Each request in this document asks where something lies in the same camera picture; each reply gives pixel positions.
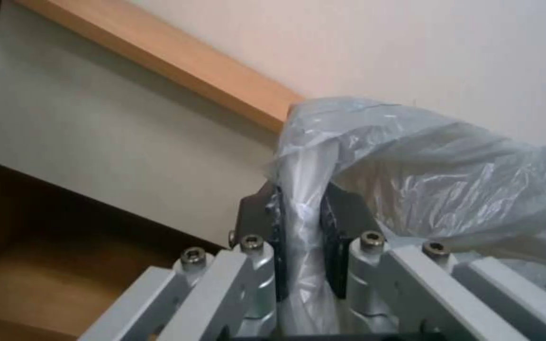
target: clear plastic bag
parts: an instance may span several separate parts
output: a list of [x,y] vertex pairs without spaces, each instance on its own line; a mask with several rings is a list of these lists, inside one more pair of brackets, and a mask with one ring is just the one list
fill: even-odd
[[288,334],[340,329],[318,227],[329,181],[364,197],[387,238],[546,265],[546,147],[420,108],[315,99],[292,108],[270,172],[286,207]]

